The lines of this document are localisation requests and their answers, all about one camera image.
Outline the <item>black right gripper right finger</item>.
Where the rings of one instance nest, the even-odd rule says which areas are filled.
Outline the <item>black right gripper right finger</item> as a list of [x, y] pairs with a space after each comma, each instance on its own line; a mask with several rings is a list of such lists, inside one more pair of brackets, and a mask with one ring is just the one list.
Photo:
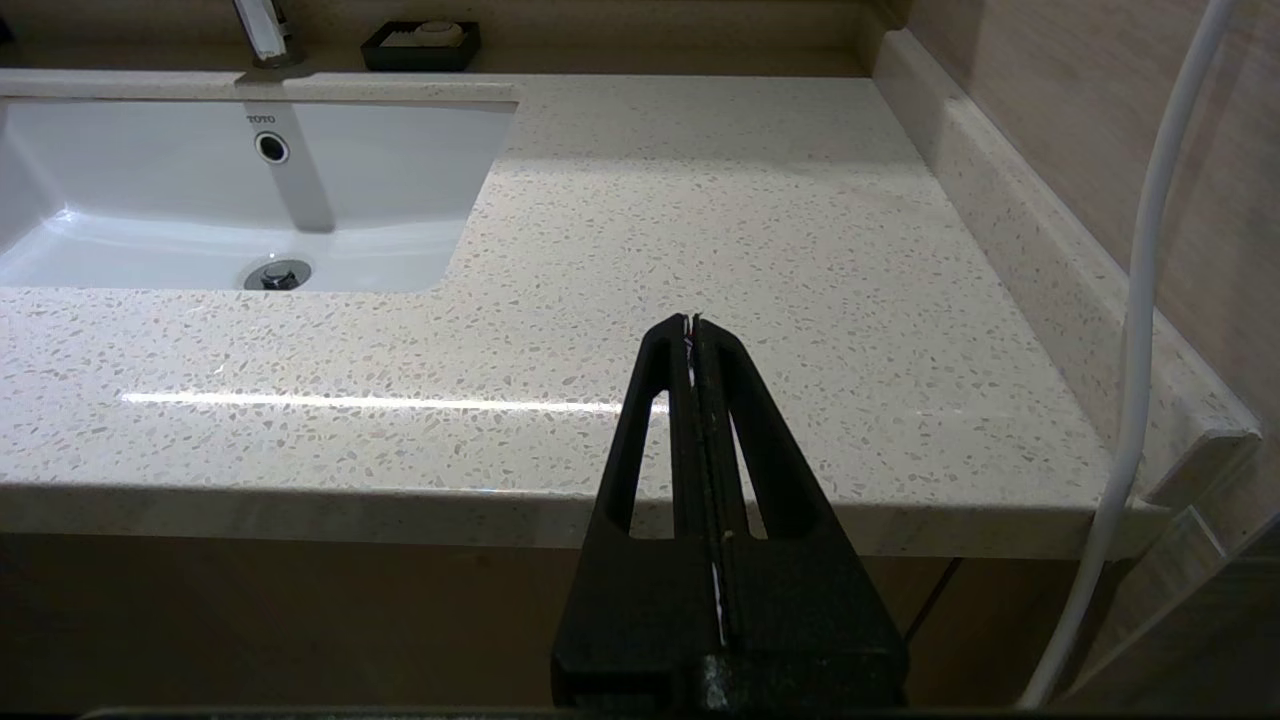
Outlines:
[[703, 708], [897, 708], [906, 650], [744, 345], [696, 322], [719, 648]]

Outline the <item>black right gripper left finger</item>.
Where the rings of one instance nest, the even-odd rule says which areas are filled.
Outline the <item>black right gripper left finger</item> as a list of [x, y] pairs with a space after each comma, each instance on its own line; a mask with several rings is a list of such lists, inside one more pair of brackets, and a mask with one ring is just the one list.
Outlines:
[[[552, 697], [568, 708], [685, 708], [721, 647], [708, 477], [689, 361], [690, 319], [643, 337], [552, 648]], [[652, 405], [668, 396], [675, 532], [630, 532]]]

